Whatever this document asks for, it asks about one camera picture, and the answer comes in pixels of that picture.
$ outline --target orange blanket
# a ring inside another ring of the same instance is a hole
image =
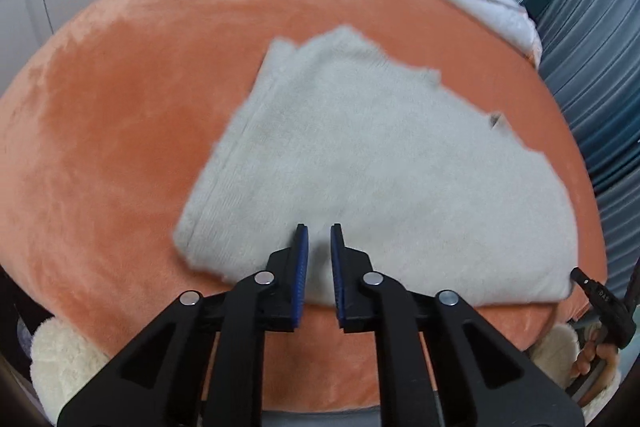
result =
[[[553,98],[525,58],[443,0],[96,1],[0,101],[2,266],[110,355],[181,291],[222,291],[172,246],[191,187],[271,39],[302,42],[345,23],[397,60],[440,70],[481,110],[503,112],[565,183],[580,266],[606,277],[591,184]],[[524,349],[585,304],[574,293],[560,305],[481,312]],[[298,333],[266,344],[265,408],[376,403],[372,337],[341,334],[334,311],[308,307]]]

